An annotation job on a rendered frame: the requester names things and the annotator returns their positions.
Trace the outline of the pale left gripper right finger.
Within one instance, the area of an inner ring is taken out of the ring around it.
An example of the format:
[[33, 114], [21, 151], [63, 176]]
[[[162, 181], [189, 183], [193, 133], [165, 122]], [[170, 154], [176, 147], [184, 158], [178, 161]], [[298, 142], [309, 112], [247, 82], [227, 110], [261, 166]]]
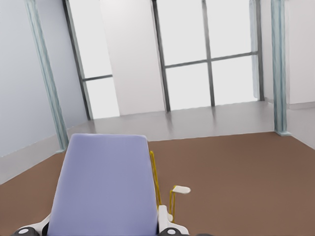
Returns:
[[184, 226], [172, 223], [168, 219], [168, 211], [165, 205], [158, 207], [158, 236], [188, 236], [188, 229]]

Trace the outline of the pale left gripper left finger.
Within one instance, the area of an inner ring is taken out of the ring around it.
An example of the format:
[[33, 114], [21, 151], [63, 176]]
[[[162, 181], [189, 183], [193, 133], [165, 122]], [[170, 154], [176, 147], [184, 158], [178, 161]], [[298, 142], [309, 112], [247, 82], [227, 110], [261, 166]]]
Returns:
[[50, 214], [42, 221], [17, 229], [11, 236], [47, 236]]

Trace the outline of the silver frame post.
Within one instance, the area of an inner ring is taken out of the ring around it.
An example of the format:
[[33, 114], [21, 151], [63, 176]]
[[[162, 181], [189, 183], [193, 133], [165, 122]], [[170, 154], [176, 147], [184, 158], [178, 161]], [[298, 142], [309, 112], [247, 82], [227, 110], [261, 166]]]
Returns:
[[24, 3], [29, 18], [30, 28], [35, 43], [36, 53], [55, 125], [60, 151], [66, 151], [69, 144], [69, 139], [62, 115], [62, 109], [58, 98], [57, 88], [50, 64], [46, 42], [44, 39], [44, 33], [41, 26], [36, 0], [24, 0]]
[[274, 131], [280, 136], [290, 136], [286, 116], [285, 4], [284, 0], [270, 0], [270, 2]]

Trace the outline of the grey window frame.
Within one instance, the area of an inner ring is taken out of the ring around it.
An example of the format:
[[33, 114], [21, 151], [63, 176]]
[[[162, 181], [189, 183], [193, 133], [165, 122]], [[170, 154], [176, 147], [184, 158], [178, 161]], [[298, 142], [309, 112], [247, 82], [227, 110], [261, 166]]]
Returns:
[[89, 120], [262, 100], [260, 0], [63, 0]]

